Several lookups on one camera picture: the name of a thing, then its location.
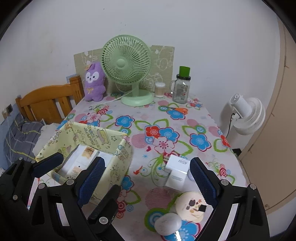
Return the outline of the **white standing fan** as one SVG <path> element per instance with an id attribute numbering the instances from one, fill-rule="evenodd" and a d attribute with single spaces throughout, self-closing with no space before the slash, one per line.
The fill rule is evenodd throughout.
<path id="1" fill-rule="evenodd" d="M 220 128 L 232 148 L 244 149 L 263 125 L 266 112 L 256 97 L 234 94 L 220 114 Z"/>

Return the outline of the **beige cartoon wall mat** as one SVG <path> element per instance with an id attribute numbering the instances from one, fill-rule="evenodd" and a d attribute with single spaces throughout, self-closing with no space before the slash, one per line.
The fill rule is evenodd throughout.
<path id="1" fill-rule="evenodd" d="M 173 79 L 174 47 L 152 45 L 150 47 L 152 66 L 149 74 L 140 82 L 139 88 L 150 92 L 154 91 L 156 82 L 163 82 L 166 88 L 170 87 Z M 88 67 L 101 59 L 102 49 L 90 50 L 74 55 L 76 74 L 85 84 L 85 72 Z"/>

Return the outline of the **round cream tin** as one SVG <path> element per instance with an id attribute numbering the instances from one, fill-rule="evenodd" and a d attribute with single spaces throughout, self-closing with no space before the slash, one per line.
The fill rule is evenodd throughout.
<path id="1" fill-rule="evenodd" d="M 188 191 L 175 201 L 177 215 L 184 221 L 199 223 L 203 220 L 208 204 L 199 192 Z"/>

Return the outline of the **white oval earbud case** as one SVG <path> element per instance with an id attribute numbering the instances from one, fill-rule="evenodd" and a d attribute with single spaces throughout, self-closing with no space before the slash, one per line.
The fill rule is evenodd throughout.
<path id="1" fill-rule="evenodd" d="M 182 219 L 175 213 L 166 213 L 159 217 L 155 223 L 154 228 L 156 232 L 162 236 L 171 235 L 182 226 Z"/>

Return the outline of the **purple plush rabbit toy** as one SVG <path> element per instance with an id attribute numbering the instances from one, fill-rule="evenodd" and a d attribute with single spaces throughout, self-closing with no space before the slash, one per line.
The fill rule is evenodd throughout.
<path id="1" fill-rule="evenodd" d="M 99 102 L 106 92 L 104 85 L 105 73 L 100 62 L 94 62 L 85 73 L 84 100 Z"/>

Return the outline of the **floral tablecloth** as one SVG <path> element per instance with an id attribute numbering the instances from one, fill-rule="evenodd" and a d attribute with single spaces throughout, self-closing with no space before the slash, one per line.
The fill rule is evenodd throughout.
<path id="1" fill-rule="evenodd" d="M 218 178 L 245 186 L 240 164 L 224 134 L 199 99 L 186 104 L 171 95 L 139 107 L 126 106 L 113 94 L 101 102 L 81 101 L 62 121 L 107 128 L 127 134 L 132 161 L 121 182 L 114 227 L 125 240 L 175 240 L 161 236 L 155 221 L 172 212 L 179 191 L 165 186 L 170 155 L 199 157 Z"/>

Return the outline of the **white 45W charger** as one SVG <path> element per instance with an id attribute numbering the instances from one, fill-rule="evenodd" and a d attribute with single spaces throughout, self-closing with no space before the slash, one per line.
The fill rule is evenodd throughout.
<path id="1" fill-rule="evenodd" d="M 189 160 L 181 158 L 179 156 L 170 155 L 165 166 L 165 171 L 170 173 L 173 170 L 177 170 L 187 174 L 189 165 Z"/>

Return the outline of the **glass jar green lid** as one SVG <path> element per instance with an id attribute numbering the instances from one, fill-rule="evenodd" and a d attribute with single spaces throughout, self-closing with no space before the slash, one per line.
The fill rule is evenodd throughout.
<path id="1" fill-rule="evenodd" d="M 180 66 L 179 73 L 176 75 L 176 80 L 173 80 L 170 83 L 170 90 L 174 102 L 180 104 L 187 103 L 190 80 L 190 68 L 187 66 Z"/>

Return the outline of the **white plug adapter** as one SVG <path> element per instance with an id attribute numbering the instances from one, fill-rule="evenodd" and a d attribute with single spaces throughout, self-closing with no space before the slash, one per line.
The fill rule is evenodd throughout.
<path id="1" fill-rule="evenodd" d="M 165 183 L 165 186 L 170 189 L 182 191 L 186 177 L 186 172 L 172 170 L 169 174 L 168 180 Z"/>

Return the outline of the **grey plaid bedding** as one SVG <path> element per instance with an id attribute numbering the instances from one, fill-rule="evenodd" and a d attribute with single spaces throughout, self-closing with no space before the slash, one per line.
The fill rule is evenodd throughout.
<path id="1" fill-rule="evenodd" d="M 19 158 L 33 161 L 33 149 L 44 126 L 42 121 L 29 121 L 20 113 L 12 121 L 4 139 L 4 156 L 7 166 L 11 166 Z"/>

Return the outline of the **green desk fan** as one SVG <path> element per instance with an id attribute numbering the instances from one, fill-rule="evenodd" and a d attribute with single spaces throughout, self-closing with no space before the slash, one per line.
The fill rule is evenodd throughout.
<path id="1" fill-rule="evenodd" d="M 149 74 L 151 65 L 150 48 L 131 35 L 118 35 L 102 49 L 101 66 L 107 78 L 116 84 L 132 87 L 121 97 L 121 102 L 128 106 L 144 106 L 153 102 L 152 93 L 139 88 L 139 83 Z"/>

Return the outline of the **beige door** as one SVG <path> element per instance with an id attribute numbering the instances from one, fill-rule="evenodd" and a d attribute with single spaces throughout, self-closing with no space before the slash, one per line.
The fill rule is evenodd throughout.
<path id="1" fill-rule="evenodd" d="M 295 41 L 282 21 L 280 63 L 263 126 L 239 159 L 272 213 L 295 198 Z"/>

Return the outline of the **cotton swab container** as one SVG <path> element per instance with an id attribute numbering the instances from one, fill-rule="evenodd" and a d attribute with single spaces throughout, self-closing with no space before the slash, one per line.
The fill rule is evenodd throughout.
<path id="1" fill-rule="evenodd" d="M 154 84 L 154 96 L 162 98 L 165 95 L 166 84 L 164 82 L 156 81 Z"/>

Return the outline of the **yellow cartoon fabric storage box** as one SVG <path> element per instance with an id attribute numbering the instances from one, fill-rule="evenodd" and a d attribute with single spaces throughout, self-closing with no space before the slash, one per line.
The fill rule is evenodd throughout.
<path id="1" fill-rule="evenodd" d="M 99 204 L 113 185 L 121 185 L 132 161 L 132 146 L 125 133 L 67 121 L 56 130 L 55 135 L 43 146 L 35 159 L 42 161 L 56 152 L 61 153 L 64 157 L 62 164 L 49 171 L 48 175 L 56 182 L 64 184 L 68 179 L 60 176 L 58 171 L 78 145 L 97 149 L 97 157 L 103 159 L 99 175 L 92 181 L 93 186 L 83 202 Z"/>

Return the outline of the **white remote control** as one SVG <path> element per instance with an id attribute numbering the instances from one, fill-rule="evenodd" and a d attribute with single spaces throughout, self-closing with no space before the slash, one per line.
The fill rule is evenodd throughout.
<path id="1" fill-rule="evenodd" d="M 58 174 L 66 179 L 76 179 L 82 171 L 90 166 L 98 154 L 97 149 L 86 145 L 78 145 L 66 159 Z"/>

